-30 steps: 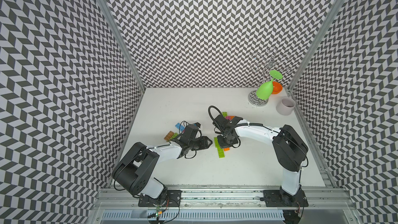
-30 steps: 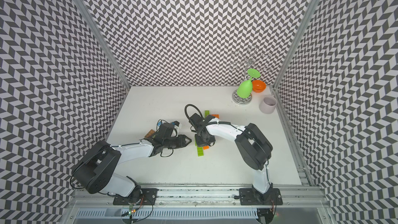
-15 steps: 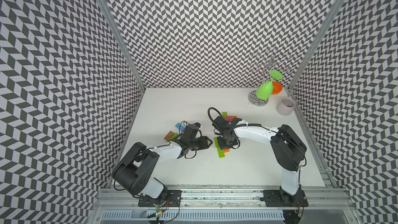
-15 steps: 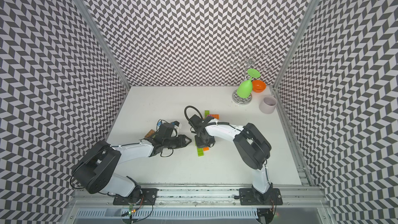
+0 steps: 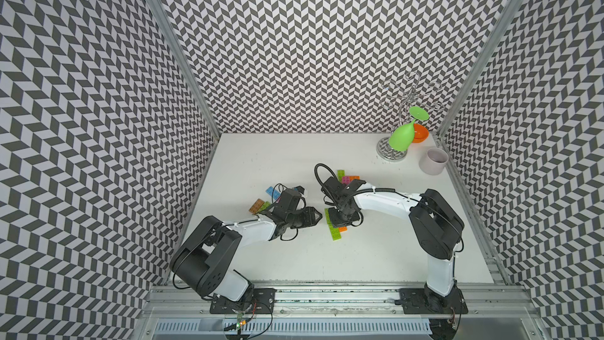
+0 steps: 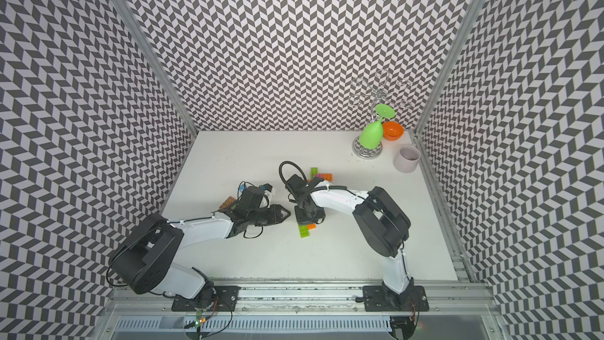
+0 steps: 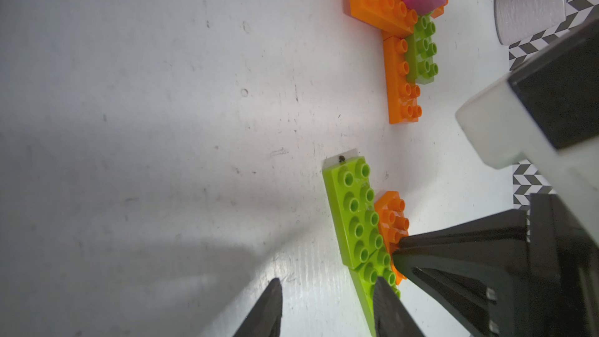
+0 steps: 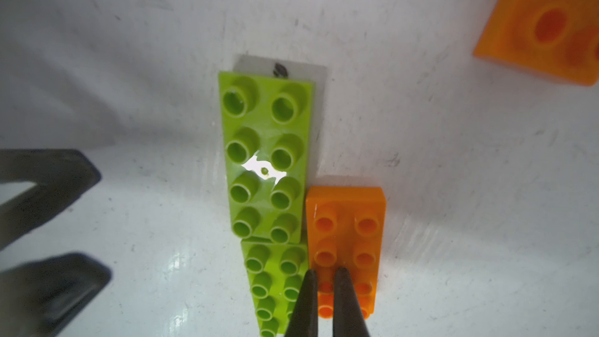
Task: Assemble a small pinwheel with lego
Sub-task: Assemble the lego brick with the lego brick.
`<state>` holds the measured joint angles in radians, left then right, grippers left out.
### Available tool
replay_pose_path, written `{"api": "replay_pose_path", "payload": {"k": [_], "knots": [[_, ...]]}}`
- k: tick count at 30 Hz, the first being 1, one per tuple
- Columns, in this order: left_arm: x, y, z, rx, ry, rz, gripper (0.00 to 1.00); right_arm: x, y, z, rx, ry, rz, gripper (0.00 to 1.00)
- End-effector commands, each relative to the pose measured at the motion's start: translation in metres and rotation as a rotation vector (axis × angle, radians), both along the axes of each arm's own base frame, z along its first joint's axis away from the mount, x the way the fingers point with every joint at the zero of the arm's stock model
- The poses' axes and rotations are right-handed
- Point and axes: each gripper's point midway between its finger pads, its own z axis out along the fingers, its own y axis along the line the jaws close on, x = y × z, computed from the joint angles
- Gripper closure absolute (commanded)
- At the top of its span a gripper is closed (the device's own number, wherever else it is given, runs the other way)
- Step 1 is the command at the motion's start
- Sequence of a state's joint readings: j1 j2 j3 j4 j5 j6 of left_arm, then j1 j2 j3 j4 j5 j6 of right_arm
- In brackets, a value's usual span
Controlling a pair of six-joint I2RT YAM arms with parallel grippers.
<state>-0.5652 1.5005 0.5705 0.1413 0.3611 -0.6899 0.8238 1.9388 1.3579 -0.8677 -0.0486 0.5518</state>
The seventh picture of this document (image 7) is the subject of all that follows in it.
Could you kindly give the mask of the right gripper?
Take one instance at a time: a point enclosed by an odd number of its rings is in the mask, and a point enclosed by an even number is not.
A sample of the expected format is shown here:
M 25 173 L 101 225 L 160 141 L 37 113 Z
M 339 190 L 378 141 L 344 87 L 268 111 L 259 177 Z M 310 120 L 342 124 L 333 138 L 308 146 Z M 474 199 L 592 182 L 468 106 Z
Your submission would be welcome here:
M 392 258 L 473 336 L 598 334 L 598 247 L 555 195 L 404 237 Z

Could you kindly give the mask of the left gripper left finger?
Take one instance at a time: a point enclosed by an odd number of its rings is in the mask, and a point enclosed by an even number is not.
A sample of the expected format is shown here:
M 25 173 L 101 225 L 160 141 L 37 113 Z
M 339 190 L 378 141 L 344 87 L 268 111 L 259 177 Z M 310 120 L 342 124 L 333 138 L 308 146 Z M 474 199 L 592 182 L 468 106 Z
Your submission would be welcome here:
M 282 305 L 282 285 L 274 278 L 233 336 L 280 337 Z

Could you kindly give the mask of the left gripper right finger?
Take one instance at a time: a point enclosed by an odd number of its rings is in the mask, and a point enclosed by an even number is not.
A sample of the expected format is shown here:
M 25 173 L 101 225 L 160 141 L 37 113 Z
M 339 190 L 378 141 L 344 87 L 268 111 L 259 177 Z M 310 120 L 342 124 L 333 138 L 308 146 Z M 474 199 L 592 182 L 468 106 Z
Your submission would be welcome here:
M 424 337 L 393 288 L 378 277 L 374 287 L 374 329 L 377 337 Z

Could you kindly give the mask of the green lego plate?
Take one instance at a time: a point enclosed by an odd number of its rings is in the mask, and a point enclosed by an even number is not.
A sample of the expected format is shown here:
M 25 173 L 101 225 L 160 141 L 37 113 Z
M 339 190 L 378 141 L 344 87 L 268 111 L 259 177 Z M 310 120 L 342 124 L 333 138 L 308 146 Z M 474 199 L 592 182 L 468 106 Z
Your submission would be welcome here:
M 351 269 L 363 265 L 384 246 L 370 174 L 364 157 L 346 159 L 323 171 L 340 254 L 343 264 Z

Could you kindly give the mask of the green lego brick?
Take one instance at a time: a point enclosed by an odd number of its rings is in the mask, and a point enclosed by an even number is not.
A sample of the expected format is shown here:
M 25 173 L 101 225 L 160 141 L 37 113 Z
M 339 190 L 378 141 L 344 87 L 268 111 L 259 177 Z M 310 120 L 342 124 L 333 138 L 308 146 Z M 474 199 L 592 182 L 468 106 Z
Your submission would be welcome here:
M 430 84 L 438 75 L 438 64 L 434 61 L 438 48 L 432 41 L 436 26 L 429 15 L 420 17 L 414 26 L 414 33 L 406 39 L 408 51 L 406 61 L 410 66 L 407 81 L 414 84 Z
M 371 254 L 365 263 L 349 270 L 372 336 L 376 336 L 373 297 L 377 279 L 382 277 L 391 286 L 396 297 L 398 299 L 401 297 L 401 293 L 396 288 L 396 273 L 391 263 L 391 255 L 382 248 Z

